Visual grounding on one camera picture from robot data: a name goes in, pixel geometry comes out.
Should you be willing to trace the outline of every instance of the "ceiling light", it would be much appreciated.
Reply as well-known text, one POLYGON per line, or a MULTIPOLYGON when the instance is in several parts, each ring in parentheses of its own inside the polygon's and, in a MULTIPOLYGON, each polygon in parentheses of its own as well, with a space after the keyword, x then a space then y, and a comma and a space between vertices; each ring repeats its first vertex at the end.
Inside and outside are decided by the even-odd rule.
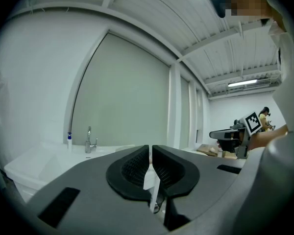
POLYGON ((256 83, 256 82, 257 82, 257 79, 254 79, 254 80, 248 80, 248 81, 232 83, 232 84, 229 84, 228 86, 233 87, 233 86, 239 86, 239 85, 244 85, 244 84, 253 84, 253 83, 256 83))

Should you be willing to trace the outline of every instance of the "bottle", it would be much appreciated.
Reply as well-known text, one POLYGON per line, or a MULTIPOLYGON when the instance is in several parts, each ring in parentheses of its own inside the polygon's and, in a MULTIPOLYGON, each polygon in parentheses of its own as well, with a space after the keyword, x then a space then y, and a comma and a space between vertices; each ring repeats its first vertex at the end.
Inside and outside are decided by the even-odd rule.
POLYGON ((68 132, 69 136, 68 136, 68 151, 72 152, 72 132, 68 132))

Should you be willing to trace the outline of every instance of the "person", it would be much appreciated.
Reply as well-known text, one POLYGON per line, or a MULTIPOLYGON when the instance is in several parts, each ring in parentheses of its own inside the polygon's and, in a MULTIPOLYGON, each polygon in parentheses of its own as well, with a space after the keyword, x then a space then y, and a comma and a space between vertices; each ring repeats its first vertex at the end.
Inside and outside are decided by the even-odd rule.
POLYGON ((269 114, 269 108, 264 107, 263 110, 259 113, 258 117, 262 124, 262 131, 268 131, 269 129, 272 129, 272 126, 268 124, 266 116, 269 114))
POLYGON ((217 15, 225 16, 230 9, 232 15, 246 18, 247 21, 269 19, 274 22, 269 30, 278 50, 278 66, 282 71, 282 84, 273 94, 286 125, 270 132, 260 132, 251 136, 249 150, 265 147, 277 137, 294 132, 294 22, 285 7, 278 0, 210 0, 217 15))

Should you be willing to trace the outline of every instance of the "chrome faucet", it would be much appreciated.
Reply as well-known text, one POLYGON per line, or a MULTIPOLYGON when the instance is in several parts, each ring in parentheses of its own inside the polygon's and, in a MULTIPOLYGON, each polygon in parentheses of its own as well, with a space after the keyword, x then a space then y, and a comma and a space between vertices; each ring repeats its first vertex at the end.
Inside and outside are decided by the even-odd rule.
POLYGON ((96 139, 96 143, 95 144, 90 144, 90 134, 91 134, 92 128, 90 126, 88 126, 88 132, 87 132, 87 140, 86 140, 86 144, 85 144, 85 152, 86 153, 91 153, 92 148, 96 148, 97 147, 97 140, 96 139))

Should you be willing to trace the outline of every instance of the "ceiling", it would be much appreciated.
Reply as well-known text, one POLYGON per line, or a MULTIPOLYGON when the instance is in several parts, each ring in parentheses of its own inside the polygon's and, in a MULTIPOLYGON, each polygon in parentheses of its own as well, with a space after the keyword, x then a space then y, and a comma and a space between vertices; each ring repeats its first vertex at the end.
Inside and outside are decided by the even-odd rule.
POLYGON ((176 62, 194 73, 210 99, 273 91, 280 83, 277 49, 268 35, 272 22, 221 19, 208 0, 22 0, 15 11, 55 1, 89 3, 150 29, 176 62), (252 78, 260 79, 254 87, 227 86, 252 78))

